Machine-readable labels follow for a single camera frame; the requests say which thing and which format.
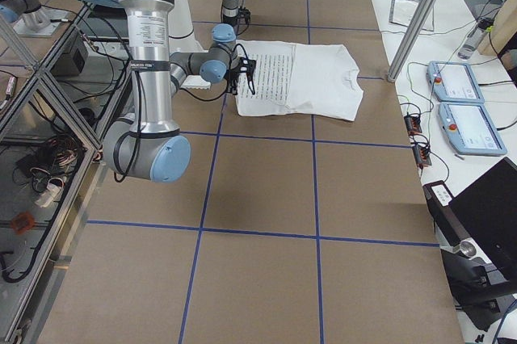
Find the water bottle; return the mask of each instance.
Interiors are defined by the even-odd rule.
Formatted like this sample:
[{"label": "water bottle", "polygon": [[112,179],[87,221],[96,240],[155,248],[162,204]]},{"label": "water bottle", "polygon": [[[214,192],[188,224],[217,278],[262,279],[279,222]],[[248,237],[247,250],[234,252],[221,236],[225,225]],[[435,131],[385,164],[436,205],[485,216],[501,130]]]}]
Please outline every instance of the water bottle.
[{"label": "water bottle", "polygon": [[468,60],[490,31],[492,25],[494,25],[494,19],[480,18],[479,21],[477,21],[476,27],[467,36],[467,40],[458,52],[458,57],[463,60]]}]

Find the brown cardboard table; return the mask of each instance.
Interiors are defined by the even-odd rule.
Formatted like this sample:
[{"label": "brown cardboard table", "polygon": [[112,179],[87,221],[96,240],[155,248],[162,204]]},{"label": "brown cardboard table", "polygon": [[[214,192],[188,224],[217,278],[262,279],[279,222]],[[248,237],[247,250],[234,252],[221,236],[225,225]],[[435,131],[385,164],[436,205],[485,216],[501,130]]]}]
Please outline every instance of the brown cardboard table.
[{"label": "brown cardboard table", "polygon": [[[38,342],[463,342],[371,0],[243,2],[244,40],[349,49],[356,121],[177,94],[186,174],[107,173]],[[190,5],[206,47],[221,0]]]}]

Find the orange object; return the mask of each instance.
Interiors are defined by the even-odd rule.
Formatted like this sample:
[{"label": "orange object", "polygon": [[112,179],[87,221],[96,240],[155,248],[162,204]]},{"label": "orange object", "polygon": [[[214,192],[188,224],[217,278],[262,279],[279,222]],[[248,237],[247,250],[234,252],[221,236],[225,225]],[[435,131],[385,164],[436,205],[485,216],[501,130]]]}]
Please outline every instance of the orange object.
[{"label": "orange object", "polygon": [[16,235],[21,235],[25,231],[28,231],[34,227],[35,221],[34,216],[29,211],[20,212],[11,220],[11,227],[15,231]]}]

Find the white label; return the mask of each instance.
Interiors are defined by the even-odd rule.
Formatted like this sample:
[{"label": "white label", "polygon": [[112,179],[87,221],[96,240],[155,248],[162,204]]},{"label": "white label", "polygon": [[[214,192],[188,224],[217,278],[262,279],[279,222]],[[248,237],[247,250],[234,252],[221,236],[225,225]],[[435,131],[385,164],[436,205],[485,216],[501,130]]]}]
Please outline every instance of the white label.
[{"label": "white label", "polygon": [[129,46],[153,48],[166,47],[166,24],[163,17],[152,15],[128,16]]},{"label": "white label", "polygon": [[431,187],[431,189],[444,207],[449,205],[452,197],[449,195],[449,192],[447,192],[447,189],[445,189],[443,185],[435,185]]}]

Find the white table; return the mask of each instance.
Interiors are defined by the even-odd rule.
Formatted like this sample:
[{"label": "white table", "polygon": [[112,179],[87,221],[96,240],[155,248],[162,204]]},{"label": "white table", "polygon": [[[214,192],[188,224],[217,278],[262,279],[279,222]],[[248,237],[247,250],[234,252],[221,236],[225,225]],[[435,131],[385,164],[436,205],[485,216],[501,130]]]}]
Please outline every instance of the white table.
[{"label": "white table", "polygon": [[[393,57],[401,43],[403,34],[390,33],[394,31],[405,31],[406,27],[391,24],[389,22],[389,12],[391,0],[372,0],[375,8],[377,22],[380,30],[383,31],[383,43],[385,46],[386,56],[389,62]],[[429,61],[460,61],[456,55],[456,50],[463,43],[464,38],[474,26],[474,18],[463,0],[437,0],[434,8],[435,17],[435,33],[450,31],[454,28],[462,27],[457,31],[451,31],[447,34],[420,36],[411,51],[408,61],[406,62],[401,74],[397,78],[396,87],[401,103],[406,102],[408,98],[412,103],[420,106],[422,111],[429,110],[429,102],[417,96],[410,89],[410,80],[408,79],[408,63],[418,62],[427,64]],[[494,57],[481,56],[475,52],[469,64],[482,63],[493,59]],[[431,88],[426,80],[427,68],[423,65],[411,64],[409,66],[410,79],[413,82],[413,88],[418,93],[430,96]],[[510,80],[505,69],[499,60],[493,60],[483,65],[473,66],[474,74],[479,83],[500,82]],[[517,89],[513,84],[503,84],[500,86],[487,86],[482,88],[485,97],[485,107],[494,124],[497,127],[507,126],[517,119]],[[438,101],[432,97],[435,104],[431,114],[422,116],[422,130],[424,135],[431,140],[431,150],[441,156],[448,164],[450,169],[450,177],[447,185],[452,194],[458,195],[470,183],[479,176],[484,174],[490,167],[497,163],[500,157],[482,157],[482,156],[462,156],[463,159],[455,155],[454,149],[450,146],[447,137],[441,129],[441,122],[438,118]],[[406,113],[407,106],[402,107],[402,111]],[[509,157],[513,162],[517,163],[517,125],[507,130],[499,132],[503,142],[505,143]],[[424,168],[422,172],[422,184],[443,180],[446,178],[447,170],[445,165],[436,157],[431,155],[432,166]],[[459,313],[460,324],[464,332],[466,340],[473,340],[477,335],[477,329],[472,322],[464,315]],[[494,336],[498,322],[492,324],[489,333],[485,336],[485,342],[490,342]],[[500,336],[517,338],[517,315],[510,315],[502,328]]]}]

